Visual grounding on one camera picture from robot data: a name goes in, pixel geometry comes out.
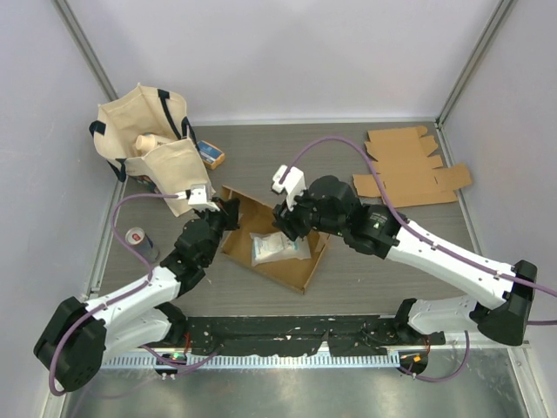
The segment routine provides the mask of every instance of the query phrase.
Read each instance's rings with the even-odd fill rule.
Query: metal frame
[[[87,36],[84,34],[83,29],[81,28],[78,20],[76,19],[71,7],[68,5],[66,0],[51,0],[55,8],[57,9],[60,17],[62,18],[66,28],[68,29],[70,35],[74,39],[79,51],[81,52],[82,56],[84,57],[85,62],[90,67],[91,73],[93,77],[99,83],[104,95],[110,100],[116,100],[118,98],[116,89],[112,85],[108,75],[104,71],[103,66],[101,65],[97,54],[93,50]],[[269,120],[269,121],[222,121],[219,123],[212,123],[211,125],[268,125],[268,124],[276,124],[276,125],[283,125],[283,124],[310,124],[310,123],[355,123],[355,122],[425,122],[425,121],[434,121],[437,128],[438,134],[440,139],[440,145],[443,153],[446,156],[447,165],[453,165],[453,155],[451,150],[446,142],[446,135],[444,132],[444,124],[451,114],[453,107],[458,102],[461,93],[466,88],[467,84],[469,83],[471,77],[473,76],[474,72],[478,68],[481,63],[482,58],[487,53],[487,50],[491,43],[493,42],[495,36],[497,35],[501,25],[504,23],[505,19],[509,15],[510,11],[512,10],[513,6],[516,4],[517,0],[500,0],[499,4],[493,11],[489,22],[487,23],[486,28],[483,30],[478,43],[475,45],[473,52],[466,62],[466,65],[462,72],[457,79],[449,97],[445,105],[443,106],[439,116],[437,118],[344,118],[344,119],[331,119],[331,120],[323,120],[323,119],[307,119],[307,120]],[[91,282],[86,290],[86,293],[89,294],[91,292],[95,293],[100,288],[100,284],[102,281],[104,267],[106,264],[106,260],[108,257],[109,249],[111,246],[111,231],[110,231],[110,214],[111,209],[115,206],[115,204],[121,199],[124,194],[124,184],[117,183],[110,207],[108,208],[108,212],[106,214],[106,222],[104,226],[104,230],[102,232],[99,249],[97,252],[97,256],[95,259],[94,267],[91,271]],[[458,191],[458,198],[460,203],[460,208],[464,215],[464,219],[466,222],[466,227],[470,234],[473,249],[476,253],[481,253],[480,250],[480,243],[478,241],[478,237],[474,231],[472,222],[470,220],[470,213],[466,207],[466,201],[462,192]],[[454,335],[454,337],[447,337],[447,340],[453,338],[452,345],[453,347],[461,346],[461,337],[458,335]],[[482,340],[481,336],[473,337],[473,347],[474,348],[485,348],[485,347],[493,347],[492,341]],[[544,402],[544,396],[542,395],[544,392],[543,387],[539,384],[539,380],[537,376],[539,375],[539,371],[532,367],[531,361],[528,356],[530,354],[531,349],[528,345],[524,347],[518,348],[509,348],[508,353],[513,359],[513,367],[516,374],[516,377],[519,381],[520,390],[522,392],[522,396],[524,398],[525,403],[527,404],[528,413],[531,416],[551,416],[548,408],[551,406],[547,405]],[[58,418],[62,413],[62,407],[64,404],[64,398],[60,397],[56,398],[52,395],[49,395],[45,400],[43,418]]]
[[[182,350],[162,350],[157,349],[160,354],[181,353]],[[186,355],[188,364],[195,364],[203,359],[204,355],[188,353]],[[106,362],[101,370],[152,370],[157,366],[157,359],[144,350],[133,350],[126,354],[114,357]],[[203,369],[205,370],[255,370],[255,369],[281,369],[281,368],[396,368],[400,367],[399,352],[390,350],[387,354],[380,355],[361,355],[351,357],[332,357],[326,342],[321,344],[315,355],[300,357],[259,357],[257,355],[247,355],[243,357],[218,355],[209,360]],[[158,368],[172,369],[168,366],[158,366]]]
[[[468,58],[464,69],[460,73],[451,94],[449,94],[449,97],[446,100],[439,117],[437,118],[437,124],[439,127],[442,127],[445,124],[446,119],[449,117],[453,107],[459,100],[460,94],[462,94],[463,90],[466,88],[470,78],[480,65],[481,59],[486,55],[489,46],[492,44],[501,25],[505,22],[516,2],[517,0],[499,1],[499,4],[493,11],[486,28],[482,32],[478,43],[474,46],[470,58]]]
[[[76,43],[77,48],[81,52],[85,62],[89,65],[89,68],[93,73],[93,77],[95,77],[98,81],[103,93],[110,101],[116,100],[118,98],[118,94],[112,86],[106,72],[104,72],[104,68],[98,60],[97,54],[93,50],[89,39],[87,39],[84,30],[81,29],[81,25],[77,21],[76,16],[73,14],[70,5],[65,0],[52,0],[52,4],[54,4],[58,14],[64,21],[68,32]]]

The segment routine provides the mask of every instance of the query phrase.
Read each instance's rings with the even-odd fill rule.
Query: red bull can
[[[141,228],[136,227],[128,231],[125,234],[125,242],[150,263],[154,263],[160,254],[160,251],[155,247],[153,241],[151,241]]]

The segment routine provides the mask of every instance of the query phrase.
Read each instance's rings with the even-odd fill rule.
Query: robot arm
[[[188,203],[199,218],[186,222],[174,250],[153,268],[151,280],[145,275],[94,300],[82,303],[71,297],[58,306],[33,350],[47,368],[68,329],[105,306],[75,330],[58,358],[55,377],[67,392],[84,386],[114,356],[153,341],[176,346],[184,338],[187,320],[170,301],[204,278],[224,231],[238,228],[239,201],[212,199],[210,190],[210,185],[200,185],[188,192]],[[138,287],[143,288],[133,293]]]
[[[361,204],[350,185],[336,177],[321,177],[306,188],[304,173],[294,167],[281,183],[285,169],[281,166],[273,176],[273,191],[287,193],[273,213],[274,225],[289,239],[305,237],[312,229],[338,235],[358,253],[414,266],[467,294],[449,300],[404,300],[397,313],[402,339],[405,334],[477,329],[503,344],[522,343],[534,292],[499,275],[506,273],[534,282],[534,265],[522,260],[511,266],[480,257],[401,215],[411,229],[433,241],[428,245],[401,227],[386,206]],[[437,246],[449,248],[461,258],[486,263],[498,274],[484,273],[437,251]]]

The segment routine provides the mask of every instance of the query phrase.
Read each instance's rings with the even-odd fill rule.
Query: flattened cardboard
[[[439,147],[425,126],[368,131],[367,153],[395,207],[449,203],[457,200],[455,191],[472,184],[464,164],[443,167]],[[381,193],[371,174],[354,174],[359,196],[379,198]]]
[[[223,186],[224,199],[239,198],[240,213],[242,214],[240,228],[232,231],[223,241],[222,253],[239,263],[241,266],[273,279],[283,286],[304,293],[321,257],[326,250],[329,235],[311,231],[307,235],[312,257],[308,260],[281,260],[272,263],[252,266],[252,237],[250,233],[275,233],[279,230],[272,226],[274,218],[272,208],[254,198],[246,196],[228,186]]]

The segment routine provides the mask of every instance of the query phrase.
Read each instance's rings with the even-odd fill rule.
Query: plastic bag
[[[290,241],[283,233],[251,233],[250,236],[253,239],[252,266],[288,259],[306,260],[312,257],[307,239],[298,238]]]

